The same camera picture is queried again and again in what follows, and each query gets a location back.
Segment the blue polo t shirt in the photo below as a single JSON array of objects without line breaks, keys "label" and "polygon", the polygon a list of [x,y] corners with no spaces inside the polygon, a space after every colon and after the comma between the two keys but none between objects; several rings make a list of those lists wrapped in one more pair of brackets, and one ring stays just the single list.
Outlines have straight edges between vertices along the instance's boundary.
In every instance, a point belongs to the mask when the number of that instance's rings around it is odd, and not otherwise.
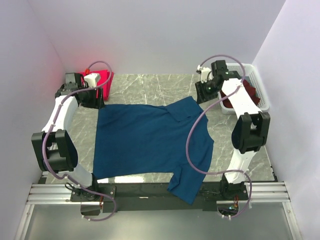
[{"label": "blue polo t shirt", "polygon": [[93,174],[172,173],[167,190],[192,204],[214,148],[202,112],[191,96],[166,106],[106,105],[98,112]]}]

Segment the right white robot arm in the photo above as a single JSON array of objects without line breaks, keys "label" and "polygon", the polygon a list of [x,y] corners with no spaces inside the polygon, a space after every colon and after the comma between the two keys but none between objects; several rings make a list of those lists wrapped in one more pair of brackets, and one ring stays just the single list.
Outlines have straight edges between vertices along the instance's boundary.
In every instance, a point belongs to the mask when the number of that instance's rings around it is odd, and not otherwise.
[{"label": "right white robot arm", "polygon": [[243,193],[245,173],[256,153],[267,142],[271,117],[263,112],[247,92],[245,73],[230,70],[225,60],[217,60],[210,67],[197,66],[200,81],[195,83],[197,103],[202,104],[224,94],[220,101],[229,100],[237,117],[231,134],[234,147],[231,161],[222,174],[219,194],[226,200]]}]

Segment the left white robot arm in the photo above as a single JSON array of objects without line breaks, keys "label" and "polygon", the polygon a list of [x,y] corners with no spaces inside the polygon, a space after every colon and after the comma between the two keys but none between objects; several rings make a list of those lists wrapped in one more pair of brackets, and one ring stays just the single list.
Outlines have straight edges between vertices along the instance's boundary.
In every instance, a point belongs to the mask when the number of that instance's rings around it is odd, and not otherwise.
[{"label": "left white robot arm", "polygon": [[78,152],[68,128],[79,106],[91,109],[105,106],[103,89],[70,82],[63,84],[54,97],[55,105],[49,121],[41,132],[31,136],[39,168],[50,172],[58,180],[73,182],[76,188],[83,188],[82,195],[88,201],[94,201],[100,195],[97,179],[79,163]]}]

